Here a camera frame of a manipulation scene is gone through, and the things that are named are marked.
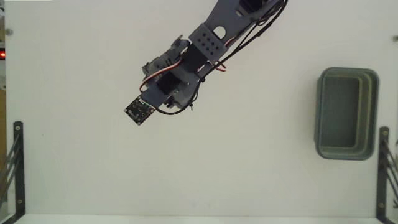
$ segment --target circuit board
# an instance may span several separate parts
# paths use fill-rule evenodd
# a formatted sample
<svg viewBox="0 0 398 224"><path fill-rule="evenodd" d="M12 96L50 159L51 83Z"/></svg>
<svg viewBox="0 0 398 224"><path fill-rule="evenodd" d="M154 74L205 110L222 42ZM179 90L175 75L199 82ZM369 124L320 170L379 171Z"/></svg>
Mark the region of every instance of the circuit board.
<svg viewBox="0 0 398 224"><path fill-rule="evenodd" d="M155 112L155 109L143 101L140 97L136 98L125 110L127 115L139 126Z"/></svg>

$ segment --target white surface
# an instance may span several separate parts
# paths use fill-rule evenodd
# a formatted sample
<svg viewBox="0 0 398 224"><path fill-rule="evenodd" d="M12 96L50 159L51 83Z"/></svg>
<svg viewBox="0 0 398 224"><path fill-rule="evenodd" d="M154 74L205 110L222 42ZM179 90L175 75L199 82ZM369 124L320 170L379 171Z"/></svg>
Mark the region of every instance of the white surface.
<svg viewBox="0 0 398 224"><path fill-rule="evenodd" d="M28 213L375 216L377 153L315 151L316 82L328 67L377 71L378 126L395 136L398 1L291 1L193 112L138 128L123 109L141 66L215 2L7 2L7 120L25 123Z"/></svg>
<svg viewBox="0 0 398 224"><path fill-rule="evenodd" d="M26 215L16 224L380 224L373 218L239 218Z"/></svg>

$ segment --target screw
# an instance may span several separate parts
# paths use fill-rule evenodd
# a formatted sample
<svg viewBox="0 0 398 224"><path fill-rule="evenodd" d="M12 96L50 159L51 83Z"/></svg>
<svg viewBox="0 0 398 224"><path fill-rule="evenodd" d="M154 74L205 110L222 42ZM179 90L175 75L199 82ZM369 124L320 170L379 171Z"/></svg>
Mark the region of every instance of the screw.
<svg viewBox="0 0 398 224"><path fill-rule="evenodd" d="M14 31L12 29L6 29L6 35L10 36L14 34Z"/></svg>

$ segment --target gray plastic bracket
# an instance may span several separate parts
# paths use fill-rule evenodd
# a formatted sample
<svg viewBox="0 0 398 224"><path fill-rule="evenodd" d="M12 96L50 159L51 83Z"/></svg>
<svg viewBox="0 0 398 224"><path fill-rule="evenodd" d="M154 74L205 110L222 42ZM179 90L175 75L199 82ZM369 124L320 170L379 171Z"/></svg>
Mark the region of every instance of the gray plastic bracket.
<svg viewBox="0 0 398 224"><path fill-rule="evenodd" d="M204 24L200 24L189 39L211 62L217 62L228 51L224 43Z"/></svg>

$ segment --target red wire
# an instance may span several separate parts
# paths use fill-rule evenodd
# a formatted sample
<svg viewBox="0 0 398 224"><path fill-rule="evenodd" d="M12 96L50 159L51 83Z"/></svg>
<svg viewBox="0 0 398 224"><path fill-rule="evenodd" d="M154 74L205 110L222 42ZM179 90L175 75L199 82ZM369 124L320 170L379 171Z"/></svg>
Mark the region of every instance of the red wire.
<svg viewBox="0 0 398 224"><path fill-rule="evenodd" d="M221 64L221 66L222 66L223 68L216 67L216 70L217 70L217 71L220 71L220 72L226 72L226 66L225 66L224 64Z"/></svg>
<svg viewBox="0 0 398 224"><path fill-rule="evenodd" d="M175 64L173 64L173 65L171 65L171 66L169 66L169 67L163 68L163 69L161 69L161 70L159 70L159 71L153 73L152 75L148 76L148 77L147 77L146 79L144 79L144 81L142 82L141 86L139 87L139 91L140 91L140 92L143 92L142 87L144 87L144 85L145 85L147 82L149 82L149 80L151 80L151 79L153 79L153 78L155 78L155 77L161 75L162 73L165 73L165 72L168 72L168 71L170 71L170 70L172 70L172 69L177 68L180 64L181 64L181 60L179 60L177 63L175 63Z"/></svg>

